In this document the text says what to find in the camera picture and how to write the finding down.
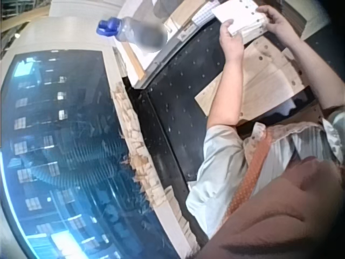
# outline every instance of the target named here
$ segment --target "finger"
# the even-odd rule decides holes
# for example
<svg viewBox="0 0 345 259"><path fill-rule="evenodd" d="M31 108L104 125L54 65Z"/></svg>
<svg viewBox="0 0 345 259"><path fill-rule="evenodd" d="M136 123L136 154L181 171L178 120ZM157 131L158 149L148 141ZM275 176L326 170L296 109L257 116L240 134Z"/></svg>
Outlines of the finger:
<svg viewBox="0 0 345 259"><path fill-rule="evenodd" d="M283 18L283 16L275 8L269 5L258 7L257 12L265 13L266 15L270 16L270 18L272 18L275 22Z"/></svg>
<svg viewBox="0 0 345 259"><path fill-rule="evenodd" d="M243 36L242 36L242 33L241 31L238 31L236 33L236 35L233 37L235 40L240 40L241 42L243 42Z"/></svg>
<svg viewBox="0 0 345 259"><path fill-rule="evenodd" d="M266 24L266 29L272 33L275 33L275 27L276 25L275 24L272 24L272 23L267 23Z"/></svg>
<svg viewBox="0 0 345 259"><path fill-rule="evenodd" d="M233 24L233 19L227 20L224 23L222 23L222 25L220 26L220 35L230 36L228 28L231 24Z"/></svg>

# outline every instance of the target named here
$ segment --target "blue glass panel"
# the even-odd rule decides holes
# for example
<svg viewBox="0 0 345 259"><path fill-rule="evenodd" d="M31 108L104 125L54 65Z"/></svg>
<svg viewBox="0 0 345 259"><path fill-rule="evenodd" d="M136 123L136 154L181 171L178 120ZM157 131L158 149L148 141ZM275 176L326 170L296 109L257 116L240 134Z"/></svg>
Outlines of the blue glass panel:
<svg viewBox="0 0 345 259"><path fill-rule="evenodd" d="M101 52L15 56L1 120L2 199L33 256L178 258L124 163Z"/></svg>

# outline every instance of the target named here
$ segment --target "hand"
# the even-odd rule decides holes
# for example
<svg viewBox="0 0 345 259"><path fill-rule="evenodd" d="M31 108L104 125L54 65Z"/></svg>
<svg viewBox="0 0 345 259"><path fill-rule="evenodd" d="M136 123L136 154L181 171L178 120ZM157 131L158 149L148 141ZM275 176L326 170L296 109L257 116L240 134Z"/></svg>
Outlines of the hand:
<svg viewBox="0 0 345 259"><path fill-rule="evenodd" d="M220 27L219 42L225 54L225 62L242 62L244 46L241 33L231 37L228 28L233 24L233 19L228 20Z"/></svg>
<svg viewBox="0 0 345 259"><path fill-rule="evenodd" d="M264 5L260 6L257 12L264 13L270 19L270 23L267 24L268 31L274 33L286 47L292 48L301 42L290 23L275 8Z"/></svg>

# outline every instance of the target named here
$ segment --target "blue bottle cap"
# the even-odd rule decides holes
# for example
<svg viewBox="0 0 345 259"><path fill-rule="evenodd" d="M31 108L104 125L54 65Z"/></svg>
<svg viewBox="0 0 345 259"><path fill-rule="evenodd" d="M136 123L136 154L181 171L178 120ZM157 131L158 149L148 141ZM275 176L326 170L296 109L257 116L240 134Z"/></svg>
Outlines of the blue bottle cap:
<svg viewBox="0 0 345 259"><path fill-rule="evenodd" d="M97 34L112 37L119 34L121 19L112 17L109 20L101 20L97 26Z"/></svg>

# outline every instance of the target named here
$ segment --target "perforated black surface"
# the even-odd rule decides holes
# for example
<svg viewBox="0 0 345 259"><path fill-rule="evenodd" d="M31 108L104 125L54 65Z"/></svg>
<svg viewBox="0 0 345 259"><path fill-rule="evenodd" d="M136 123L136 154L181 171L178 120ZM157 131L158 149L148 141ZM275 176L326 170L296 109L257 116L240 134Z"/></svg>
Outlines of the perforated black surface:
<svg viewBox="0 0 345 259"><path fill-rule="evenodd" d="M163 185L173 185L183 214L192 220L192 228L197 228L197 224L185 207L188 194L185 181L196 180L203 161L206 133L206 116L194 98L223 70L224 55L219 44L219 27L220 23L215 19L209 22L144 91L129 90L146 145ZM284 49L274 35L267 33L265 36L280 50ZM345 45L332 26L313 35L307 43L345 79ZM238 128L239 134L249 134L256 121L272 125L298 113L314 100L314 96L308 87L292 100L242 125Z"/></svg>

